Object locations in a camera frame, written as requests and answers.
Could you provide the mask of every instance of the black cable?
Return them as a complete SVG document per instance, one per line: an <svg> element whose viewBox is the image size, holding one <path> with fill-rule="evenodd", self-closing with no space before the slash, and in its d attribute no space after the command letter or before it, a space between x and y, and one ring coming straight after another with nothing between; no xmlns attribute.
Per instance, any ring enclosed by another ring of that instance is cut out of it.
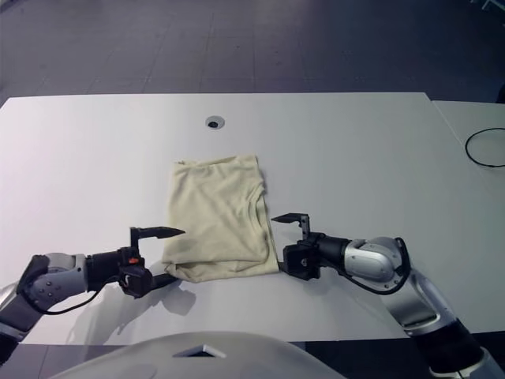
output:
<svg viewBox="0 0 505 379"><path fill-rule="evenodd" d="M115 276L110 277L109 279L107 279L107 280L105 281L105 283L108 283L108 282L109 282L109 280L112 280L114 277L115 277ZM57 316L57 315L59 315L59 314L64 314L64 313L70 312L71 310L76 310L77 308L81 308L82 306L85 306L85 305L89 304L90 302L92 302L92 301L96 298L96 296L98 296L98 294L99 294L99 293L100 293L100 291L103 289L103 287L102 287L102 288L100 288L97 292L95 292L95 293L93 294L93 296L92 296L92 297L90 297L88 300L86 300L86 301L84 301L84 302L82 302L82 303L80 303L80 304L77 304L76 306L71 306L71 307L66 308L66 309L64 309L64 310L58 310L58 311L54 311L54 312L51 312L51 311L49 311L49 310L43 310L42 308L40 308L39 306L37 306L37 305L36 305L36 304L35 304L35 303L34 303L34 302L33 302L33 301L32 301L32 300L28 297L28 295L27 295L24 291L21 291L21 296L23 296L23 299L27 302L27 304L28 304L30 307L32 307L32 308L33 308L36 312L41 313L41 314L45 314L45 315L47 315L47 316Z"/></svg>
<svg viewBox="0 0 505 379"><path fill-rule="evenodd" d="M481 134L483 132L488 132L490 130L505 130L505 128L489 128L489 129L483 129L483 130L479 130L478 132L472 134L470 137L468 137L468 139L466 140L465 142L465 152L466 152L466 155L470 158L470 160L472 162L474 162L475 164L478 164L479 166L483 166L483 167L490 167L490 168L498 168L498 167L505 167L505 164L498 164L498 165L495 165L495 164L486 164L486 163L482 163L482 162L479 162L478 160L476 160L475 158L473 158L469 151L468 151L468 143L470 142L470 140L472 138L474 138L476 135L478 134Z"/></svg>
<svg viewBox="0 0 505 379"><path fill-rule="evenodd" d="M406 250L405 242L400 237L395 238L395 241L398 244L400 244L400 255L402 256L402 265L400 267L402 267L402 278L400 279L398 284L396 284L396 286L394 286L393 288L391 288L389 290L385 290L385 291L376 290L375 288L369 287L361 282L358 282L351 275L349 275L347 272L343 271L340 267L333 265L330 261L323 259L322 262L326 266L334 268L339 273L339 275L343 276L344 278L349 280L351 283L356 284L358 287L363 288L364 290L372 292L373 294L376 294L376 295L392 295L395 292L398 292L403 287L403 285L405 284L407 279L409 279L409 275L412 270L412 266L410 265L410 258L409 258L409 254L407 253L407 250Z"/></svg>

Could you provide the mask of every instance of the white table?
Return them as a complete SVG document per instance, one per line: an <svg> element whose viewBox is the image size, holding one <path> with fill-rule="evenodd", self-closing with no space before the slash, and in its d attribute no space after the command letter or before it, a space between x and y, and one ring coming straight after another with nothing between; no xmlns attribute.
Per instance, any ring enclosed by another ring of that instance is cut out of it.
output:
<svg viewBox="0 0 505 379"><path fill-rule="evenodd" d="M224 128L204 126L212 114ZM0 109L0 286L33 254L113 250L130 226L166 224L172 162L244 153L259 157L271 216L307 212L313 230L347 238L402 236L472 332L504 329L505 212L421 93L10 99ZM272 227L280 256L300 231ZM142 242L149 264L162 246ZM378 297L323 270L318 281L182 283L139 300L109 286L85 309L43 318L25 342L128 344L196 330L403 336Z"/></svg>

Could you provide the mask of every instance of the gray floor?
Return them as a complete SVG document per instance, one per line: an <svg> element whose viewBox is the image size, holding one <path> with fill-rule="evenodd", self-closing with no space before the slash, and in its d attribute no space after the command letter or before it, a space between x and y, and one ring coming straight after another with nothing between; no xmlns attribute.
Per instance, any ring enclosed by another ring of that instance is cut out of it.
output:
<svg viewBox="0 0 505 379"><path fill-rule="evenodd" d="M492 102L505 81L505 28L466 0L13 0L0 28L0 103L351 91Z"/></svg>

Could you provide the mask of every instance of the folded shirt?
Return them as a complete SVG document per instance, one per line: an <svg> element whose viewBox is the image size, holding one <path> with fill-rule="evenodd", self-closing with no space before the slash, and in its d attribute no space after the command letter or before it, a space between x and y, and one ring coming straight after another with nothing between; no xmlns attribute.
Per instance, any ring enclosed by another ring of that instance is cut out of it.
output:
<svg viewBox="0 0 505 379"><path fill-rule="evenodd" d="M190 282L262 275L279 270L255 156L174 165L168 238L162 262Z"/></svg>

